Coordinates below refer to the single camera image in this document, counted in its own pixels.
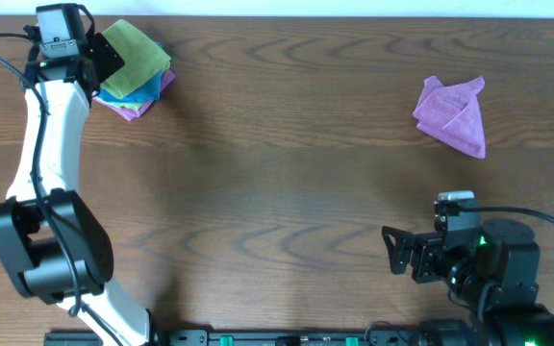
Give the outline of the green microfiber cloth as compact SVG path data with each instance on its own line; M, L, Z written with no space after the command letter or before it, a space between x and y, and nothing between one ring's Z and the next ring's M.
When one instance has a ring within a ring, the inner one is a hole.
M154 40L124 19L119 19L103 36L124 65L101 84L116 99L123 99L170 67L171 58Z

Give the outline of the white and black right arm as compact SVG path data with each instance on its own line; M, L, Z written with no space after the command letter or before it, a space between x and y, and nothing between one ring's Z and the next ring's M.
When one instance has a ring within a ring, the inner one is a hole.
M418 284L443 281L470 321L421 324L411 345L554 346L554 314L539 304L541 250L533 230L510 219L437 222L432 233L382 229L390 270Z

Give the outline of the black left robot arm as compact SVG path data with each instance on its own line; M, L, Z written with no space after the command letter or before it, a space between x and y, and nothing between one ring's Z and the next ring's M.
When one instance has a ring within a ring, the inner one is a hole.
M21 160L0 203L0 261L14 288L79 317L105 345L157 345L151 313L113 275L113 246L78 192L92 94L124 66L101 34L34 34L21 84L28 111Z

